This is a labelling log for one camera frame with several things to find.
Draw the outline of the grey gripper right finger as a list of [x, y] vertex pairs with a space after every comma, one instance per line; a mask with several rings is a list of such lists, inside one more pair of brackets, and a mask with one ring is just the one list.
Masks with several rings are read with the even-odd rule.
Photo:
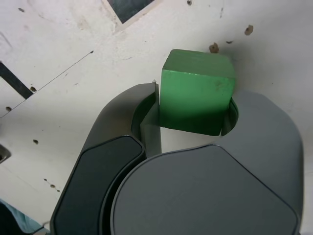
[[137, 165], [111, 209], [113, 235], [296, 235], [303, 144], [292, 119], [264, 95], [233, 97], [237, 123], [214, 143]]

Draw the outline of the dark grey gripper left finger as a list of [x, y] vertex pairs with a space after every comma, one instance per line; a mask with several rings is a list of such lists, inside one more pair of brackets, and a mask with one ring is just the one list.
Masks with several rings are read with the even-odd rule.
[[108, 235], [114, 196], [139, 163], [161, 153], [159, 89], [135, 85], [100, 112], [50, 220], [53, 235]]

